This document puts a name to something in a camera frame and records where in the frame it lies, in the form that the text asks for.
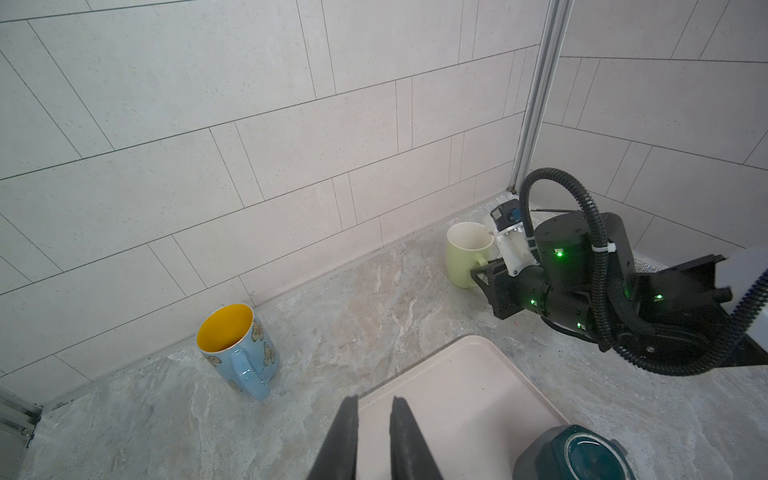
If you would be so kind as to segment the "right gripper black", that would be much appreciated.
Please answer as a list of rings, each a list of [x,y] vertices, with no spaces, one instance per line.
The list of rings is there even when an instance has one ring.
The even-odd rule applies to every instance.
[[[512,276],[504,260],[498,258],[473,268],[470,276],[486,296],[496,318],[505,320],[522,310],[544,317],[549,283],[541,266],[529,265]]]

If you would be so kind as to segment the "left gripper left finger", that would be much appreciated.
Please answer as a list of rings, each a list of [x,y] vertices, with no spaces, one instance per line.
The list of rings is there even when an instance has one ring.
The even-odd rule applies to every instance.
[[[356,479],[358,414],[358,397],[344,398],[307,476],[308,480]]]

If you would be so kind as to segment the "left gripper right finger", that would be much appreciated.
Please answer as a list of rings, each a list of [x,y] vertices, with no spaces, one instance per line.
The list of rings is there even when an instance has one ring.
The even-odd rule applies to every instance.
[[[405,398],[393,398],[389,436],[392,479],[443,478]]]

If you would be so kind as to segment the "light green mug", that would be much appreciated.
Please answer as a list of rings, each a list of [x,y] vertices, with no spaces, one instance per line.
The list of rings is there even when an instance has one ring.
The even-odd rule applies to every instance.
[[[493,235],[483,224],[460,222],[448,229],[446,241],[445,263],[450,281],[459,288],[475,288],[471,271],[488,265]]]

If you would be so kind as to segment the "light blue butterfly mug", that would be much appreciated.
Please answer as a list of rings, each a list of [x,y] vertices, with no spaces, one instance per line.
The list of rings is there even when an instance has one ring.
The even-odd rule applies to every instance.
[[[265,327],[246,304],[223,306],[199,327],[195,343],[230,387],[256,400],[270,395],[279,355]]]

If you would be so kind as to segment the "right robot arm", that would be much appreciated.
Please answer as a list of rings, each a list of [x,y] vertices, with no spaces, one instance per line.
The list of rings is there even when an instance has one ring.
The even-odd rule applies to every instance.
[[[495,317],[528,310],[665,376],[766,364],[765,249],[639,271],[622,219],[556,168],[530,173],[487,223],[500,255],[470,275]]]

